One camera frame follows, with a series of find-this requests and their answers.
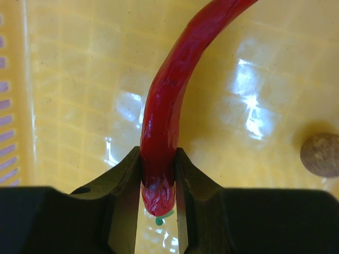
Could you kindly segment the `red chili pepper toy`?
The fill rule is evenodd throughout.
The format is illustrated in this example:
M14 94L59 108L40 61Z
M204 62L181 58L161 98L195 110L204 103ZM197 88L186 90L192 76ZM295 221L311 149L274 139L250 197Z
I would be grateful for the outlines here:
M188 82L206 48L253 4L253 0L208 3L186 25L151 83L140 137L141 194L158 225L175 205L174 160Z

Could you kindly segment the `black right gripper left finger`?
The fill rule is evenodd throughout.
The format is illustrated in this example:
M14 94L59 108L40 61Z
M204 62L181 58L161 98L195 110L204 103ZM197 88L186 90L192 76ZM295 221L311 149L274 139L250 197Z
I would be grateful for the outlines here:
M139 152L69 194L1 188L1 253L134 253Z

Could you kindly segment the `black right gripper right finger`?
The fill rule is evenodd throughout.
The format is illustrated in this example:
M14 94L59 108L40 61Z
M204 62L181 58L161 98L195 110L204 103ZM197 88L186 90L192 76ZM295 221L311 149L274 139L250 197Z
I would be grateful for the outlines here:
M224 188L175 157L180 253L338 253L338 200L323 190Z

